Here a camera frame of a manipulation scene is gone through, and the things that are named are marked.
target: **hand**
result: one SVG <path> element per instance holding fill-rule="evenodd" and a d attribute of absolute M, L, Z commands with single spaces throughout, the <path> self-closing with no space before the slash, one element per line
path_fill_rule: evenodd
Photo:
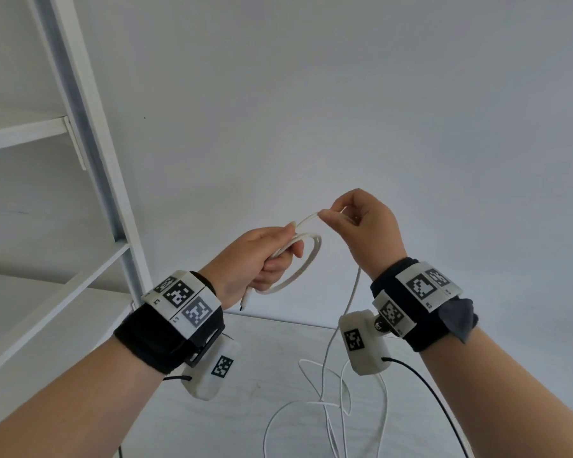
<path fill-rule="evenodd" d="M 269 259 L 294 235 L 295 222 L 283 228 L 268 226 L 247 231 L 199 271 L 212 283 L 223 309 L 242 299 L 247 286 L 266 291 L 289 268 L 293 255 L 303 256 L 304 243 L 297 241 L 276 258 Z"/>
<path fill-rule="evenodd" d="M 407 257 L 395 215 L 362 189 L 340 196 L 318 216 L 346 241 L 354 261 L 373 280 Z"/>

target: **forearm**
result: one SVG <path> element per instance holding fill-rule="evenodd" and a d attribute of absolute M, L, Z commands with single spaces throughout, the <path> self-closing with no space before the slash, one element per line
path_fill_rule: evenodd
<path fill-rule="evenodd" d="M 477 458 L 573 458 L 573 412 L 480 329 L 421 353 Z"/>
<path fill-rule="evenodd" d="M 163 376 L 112 337 L 0 423 L 0 457 L 112 457 Z"/>

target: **right hand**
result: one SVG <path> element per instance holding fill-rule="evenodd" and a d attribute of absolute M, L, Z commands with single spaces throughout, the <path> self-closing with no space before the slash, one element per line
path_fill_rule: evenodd
<path fill-rule="evenodd" d="M 362 189 L 340 196 L 318 216 L 343 238 L 354 261 L 372 280 L 407 257 L 395 215 Z"/>

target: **white plastic housing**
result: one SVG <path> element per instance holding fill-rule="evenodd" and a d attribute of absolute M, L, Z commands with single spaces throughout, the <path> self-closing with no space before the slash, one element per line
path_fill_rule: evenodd
<path fill-rule="evenodd" d="M 359 376 L 377 374 L 390 366 L 382 357 L 390 357 L 389 348 L 376 330 L 371 310 L 351 312 L 340 318 L 339 328 L 352 369 Z"/>
<path fill-rule="evenodd" d="M 238 342 L 224 334 L 219 335 L 195 368 L 185 367 L 183 376 L 192 377 L 190 381 L 182 381 L 185 389 L 197 399 L 213 399 L 239 351 Z"/>

